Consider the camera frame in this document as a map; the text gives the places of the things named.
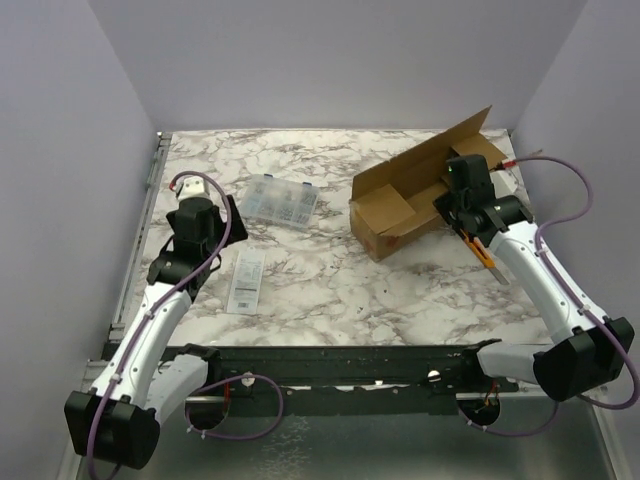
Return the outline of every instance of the gray wall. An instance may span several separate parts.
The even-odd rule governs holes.
[[[640,332],[640,2],[590,0],[514,134],[516,151],[538,149],[580,165],[593,182],[595,205],[583,220],[549,231],[549,243],[595,301],[626,316]],[[524,171],[542,220],[575,211],[585,195],[560,167]],[[632,348],[640,364],[640,341]],[[628,375],[615,399],[631,389]],[[616,413],[628,458],[640,478],[638,407]]]
[[[51,479],[157,138],[85,0],[4,2],[0,65],[0,478]]]
[[[515,127],[585,0],[90,0],[162,129]]]

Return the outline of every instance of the open cardboard box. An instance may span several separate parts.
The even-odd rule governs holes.
[[[476,153],[489,168],[506,158],[480,133],[490,109],[353,178],[351,231],[373,260],[444,225],[433,201],[447,191],[448,158]]]

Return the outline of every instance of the white label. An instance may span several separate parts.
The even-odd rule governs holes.
[[[250,248],[238,254],[227,302],[227,313],[255,315],[264,270],[265,253]]]

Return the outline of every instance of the table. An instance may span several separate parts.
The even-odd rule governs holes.
[[[320,187],[307,231],[246,221],[250,239],[226,248],[177,327],[170,345],[394,345],[460,344],[487,338],[546,343],[538,312],[509,272],[500,285],[447,229],[425,235],[374,263],[351,235],[351,180],[438,130],[249,130],[175,133],[153,210],[135,296],[140,304],[150,262],[171,235],[165,220],[176,208],[170,179],[183,170],[211,175],[242,196],[250,177],[270,173]],[[513,158],[506,130],[484,135]],[[513,191],[527,200],[521,177]],[[238,251],[266,252],[258,314],[225,313]]]

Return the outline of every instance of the cable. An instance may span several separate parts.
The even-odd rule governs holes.
[[[209,256],[209,258],[207,258],[204,262],[202,262],[202,264],[198,268],[196,268],[193,272],[191,272],[189,275],[183,278],[180,282],[174,285],[173,288],[171,288],[171,290],[169,290],[162,297],[160,297],[158,301],[154,303],[151,306],[151,308],[144,314],[142,321],[138,325],[138,328],[136,328],[135,332],[131,336],[131,340],[127,344],[124,352],[122,353],[122,356],[120,357],[120,361],[116,366],[115,373],[112,376],[111,380],[109,381],[109,385],[107,386],[104,394],[102,395],[102,398],[100,399],[100,403],[98,404],[98,408],[96,408],[96,413],[94,414],[93,420],[91,421],[91,428],[89,429],[89,439],[87,441],[87,467],[89,469],[89,476],[91,477],[92,480],[100,480],[96,472],[95,460],[93,457],[93,453],[96,445],[96,437],[98,434],[98,424],[100,423],[100,419],[102,418],[104,409],[107,406],[107,402],[111,398],[111,395],[113,394],[113,391],[115,390],[116,385],[120,381],[120,376],[122,375],[122,372],[124,372],[124,369],[127,365],[127,361],[129,360],[131,353],[133,352],[134,348],[137,346],[137,343],[140,340],[140,337],[142,336],[142,332],[146,328],[147,324],[153,319],[153,317],[155,316],[155,313],[160,309],[160,307],[162,307],[162,305],[167,300],[169,300],[169,298],[171,298],[176,292],[180,291],[187,283],[189,283],[195,277],[200,275],[202,271],[204,271],[206,268],[209,268],[209,265],[211,265],[213,260],[218,256],[220,251],[224,248],[225,244],[227,243],[227,240],[229,240],[229,235],[231,234],[231,205],[229,204],[229,199],[227,198],[227,195],[224,193],[224,190],[222,190],[222,187],[218,185],[218,183],[208,175],[200,172],[194,172],[191,170],[187,170],[177,174],[175,177],[173,177],[173,180],[171,180],[170,185],[175,185],[176,181],[178,181],[180,178],[184,176],[200,177],[203,180],[209,182],[211,186],[215,188],[216,191],[220,194],[220,197],[222,198],[222,204],[224,205],[225,211],[227,212],[227,223],[224,229],[224,233],[222,235],[222,239],[220,240],[220,243],[216,245],[216,248],[214,249],[213,253]],[[118,473],[119,469],[120,469],[120,465],[117,465],[114,468],[113,472],[111,472],[107,480],[113,479],[116,473]]]
[[[559,223],[565,223],[565,222],[570,222],[572,220],[576,220],[584,216],[589,210],[591,210],[591,206],[593,205],[593,189],[591,188],[591,183],[589,182],[585,174],[578,167],[576,167],[575,165],[572,165],[571,163],[565,160],[561,160],[559,158],[549,157],[546,155],[535,155],[530,157],[516,158],[515,160],[513,160],[513,162],[522,163],[522,162],[529,162],[533,160],[545,160],[548,162],[558,163],[560,165],[567,167],[568,169],[573,171],[576,175],[578,175],[578,177],[580,177],[580,180],[582,180],[582,183],[587,189],[587,203],[582,208],[582,210],[580,210],[577,213],[574,213],[573,215],[568,215],[566,217],[558,218],[556,220],[549,220],[547,222],[544,222],[536,230],[536,233],[534,235],[534,241],[535,241],[536,250],[538,250],[538,254],[542,259],[542,262],[545,264],[545,266],[549,270],[549,273],[551,273],[554,280],[558,282],[562,290],[564,290],[564,292],[571,298],[571,300],[578,306],[578,308],[582,309],[584,315],[591,321],[591,323],[593,323],[602,332],[602,334],[605,337],[607,337],[607,340],[611,342],[615,350],[618,352],[618,354],[624,361],[624,364],[629,369],[629,373],[631,374],[631,379],[633,381],[633,392],[631,393],[631,396],[629,397],[629,399],[622,403],[618,403],[618,404],[604,403],[604,402],[600,402],[599,400],[594,400],[592,398],[589,398],[585,395],[578,395],[578,398],[584,400],[585,402],[590,403],[591,405],[595,405],[596,407],[606,408],[609,410],[624,410],[626,408],[633,406],[638,401],[638,398],[640,398],[640,378],[638,377],[638,371],[636,370],[636,367],[633,364],[633,361],[625,351],[624,347],[620,344],[618,339],[615,337],[615,335],[611,333],[611,331],[604,325],[604,323],[598,317],[596,317],[591,311],[589,311],[588,308],[584,308],[585,304],[580,299],[580,296],[573,291],[573,289],[569,286],[566,280],[562,277],[560,272],[558,272],[558,270],[553,265],[551,260],[549,260],[549,257],[547,256],[546,251],[542,247],[542,234],[547,228],[549,228],[552,225],[557,225]]]
[[[215,390],[216,388],[221,387],[222,385],[228,385],[229,383],[242,380],[243,378],[254,378],[256,380],[262,380],[264,382],[267,382],[273,388],[275,388],[276,393],[278,394],[278,413],[276,415],[276,419],[271,425],[269,425],[267,428],[265,428],[264,430],[258,433],[251,433],[249,435],[227,435],[224,433],[217,433],[211,430],[198,430],[193,426],[191,422],[191,418],[189,416],[189,409],[186,408],[184,416],[187,419],[187,422],[189,423],[189,429],[187,430],[187,432],[190,432],[191,430],[193,430],[195,432],[198,432],[200,435],[202,435],[202,438],[207,436],[211,438],[219,438],[221,440],[244,441],[244,440],[255,440],[256,438],[264,437],[265,435],[270,433],[274,428],[276,428],[280,423],[280,420],[282,420],[282,415],[284,413],[284,398],[282,396],[282,391],[280,390],[280,387],[278,386],[278,384],[273,380],[271,380],[269,377],[265,377],[264,375],[249,374],[249,373],[246,375],[237,375],[235,377],[225,378],[224,380],[220,380],[219,382],[216,382],[212,385],[208,385],[199,390],[196,390],[194,394],[205,393],[210,390]]]
[[[556,419],[559,409],[560,409],[560,404],[558,402],[553,402],[553,411],[551,412],[551,416],[549,417],[549,419],[539,427],[534,428],[533,430],[529,430],[527,432],[506,432],[504,430],[496,430],[496,429],[487,427],[486,425],[478,425],[469,417],[467,417],[467,415],[462,411],[462,409],[459,408],[458,412],[460,413],[460,415],[463,416],[463,418],[467,421],[467,425],[470,426],[471,428],[475,428],[476,430],[480,430],[484,433],[489,433],[491,435],[496,435],[498,437],[522,438],[522,437],[532,437],[533,435],[538,435],[539,433],[542,433],[545,430],[547,430]]]

